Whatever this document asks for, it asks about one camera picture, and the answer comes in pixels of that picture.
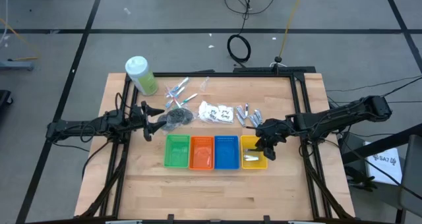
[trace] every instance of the wooden board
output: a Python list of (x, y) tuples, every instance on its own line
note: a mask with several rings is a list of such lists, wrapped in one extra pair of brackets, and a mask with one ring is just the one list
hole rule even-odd
[[(321, 74), (306, 74), (305, 77), (312, 112), (328, 109)], [(124, 78), (124, 74), (109, 74), (100, 115), (114, 109), (114, 97), (117, 92), (122, 92)], [(138, 104), (146, 100), (151, 107), (164, 108), (168, 100), (164, 96), (165, 85), (172, 87), (182, 79), (157, 78), (158, 92), (149, 97), (139, 95)], [(191, 78), (181, 96), (187, 98), (199, 93), (188, 103), (195, 112), (204, 100), (243, 107), (249, 103), (249, 111), (259, 108), (264, 119), (284, 119), (295, 113), (288, 78), (211, 78), (206, 91), (201, 92), (199, 87), (203, 81), (204, 78)], [(237, 119), (233, 125), (205, 123), (197, 119), (172, 134), (241, 136), (254, 134), (254, 131), (242, 128)], [(333, 135), (327, 140), (336, 142)], [(165, 141), (162, 131), (153, 135), (152, 142), (144, 140), (142, 130), (132, 132), (120, 219), (167, 219), (169, 213), (175, 214), (176, 219), (262, 220), (263, 215), (269, 215), (272, 220), (312, 219), (298, 138), (289, 137), (287, 143), (276, 146), (277, 159), (268, 162), (267, 170), (238, 171), (166, 169), (163, 166)], [(105, 138), (93, 139), (91, 153), (104, 142)], [(76, 215), (88, 208), (104, 186), (110, 151), (111, 145), (88, 164)], [(327, 187), (344, 209), (354, 215), (339, 149), (327, 142), (320, 145), (320, 154)], [(318, 201), (320, 215), (323, 215), (320, 196)]]

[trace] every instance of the yellow basket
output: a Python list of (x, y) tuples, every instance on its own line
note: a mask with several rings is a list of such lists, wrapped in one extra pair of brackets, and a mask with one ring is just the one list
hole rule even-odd
[[(243, 135), (241, 137), (241, 160), (242, 160), (242, 169), (267, 169), (268, 160), (264, 157), (263, 152), (245, 152), (245, 149), (255, 149), (255, 144), (258, 142), (259, 137), (253, 135)], [(243, 155), (257, 155), (259, 156), (258, 161), (245, 161)]]

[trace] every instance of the green label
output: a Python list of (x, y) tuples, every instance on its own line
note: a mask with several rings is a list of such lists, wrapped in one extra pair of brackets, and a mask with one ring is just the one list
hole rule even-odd
[(141, 76), (138, 80), (147, 96), (156, 93), (158, 89), (157, 82), (151, 70), (149, 70), (144, 76)]

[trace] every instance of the orange basket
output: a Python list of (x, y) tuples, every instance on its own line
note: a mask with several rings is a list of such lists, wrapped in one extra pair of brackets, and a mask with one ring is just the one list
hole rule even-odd
[(214, 137), (191, 136), (191, 158), (189, 169), (214, 169)]

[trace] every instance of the green basket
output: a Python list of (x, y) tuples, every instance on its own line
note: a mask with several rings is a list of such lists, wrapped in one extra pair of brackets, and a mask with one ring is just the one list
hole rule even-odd
[(187, 168), (190, 144), (189, 135), (167, 135), (164, 167)]

